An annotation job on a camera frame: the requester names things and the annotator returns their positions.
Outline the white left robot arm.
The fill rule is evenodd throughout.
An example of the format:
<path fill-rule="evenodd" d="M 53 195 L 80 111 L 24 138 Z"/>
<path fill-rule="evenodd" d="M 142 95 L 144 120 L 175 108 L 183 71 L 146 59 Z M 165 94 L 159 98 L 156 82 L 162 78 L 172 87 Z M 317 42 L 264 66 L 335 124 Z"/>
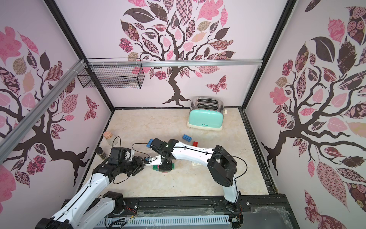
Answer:
<path fill-rule="evenodd" d="M 92 229 L 109 214 L 124 212 L 126 203 L 123 194 L 109 191 L 101 192 L 120 174 L 134 176 L 149 162 L 134 156 L 130 160 L 107 158 L 98 165 L 87 183 L 51 218 L 42 218 L 37 229 Z"/>

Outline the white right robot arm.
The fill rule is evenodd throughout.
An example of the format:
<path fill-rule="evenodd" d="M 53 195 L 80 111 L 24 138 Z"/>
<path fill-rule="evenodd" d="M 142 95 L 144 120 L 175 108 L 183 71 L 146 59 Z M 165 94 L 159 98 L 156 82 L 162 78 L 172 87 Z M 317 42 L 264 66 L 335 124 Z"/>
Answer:
<path fill-rule="evenodd" d="M 148 143 L 151 150 L 158 153 L 157 159 L 150 164 L 157 166 L 160 172 L 170 172 L 173 160 L 186 160 L 208 168 L 213 180 L 223 187 L 226 201 L 235 204 L 240 192 L 237 189 L 235 176 L 237 162 L 222 146 L 199 148 L 187 145 L 175 139 L 163 142 L 158 138 Z"/>

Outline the small light blue brick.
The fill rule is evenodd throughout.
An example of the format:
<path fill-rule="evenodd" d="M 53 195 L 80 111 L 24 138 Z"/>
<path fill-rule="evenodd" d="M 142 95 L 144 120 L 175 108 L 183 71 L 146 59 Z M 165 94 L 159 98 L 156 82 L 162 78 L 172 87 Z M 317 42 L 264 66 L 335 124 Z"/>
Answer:
<path fill-rule="evenodd" d="M 151 147 L 151 143 L 153 142 L 153 139 L 150 139 L 148 144 L 146 145 L 147 148 L 150 148 Z"/>

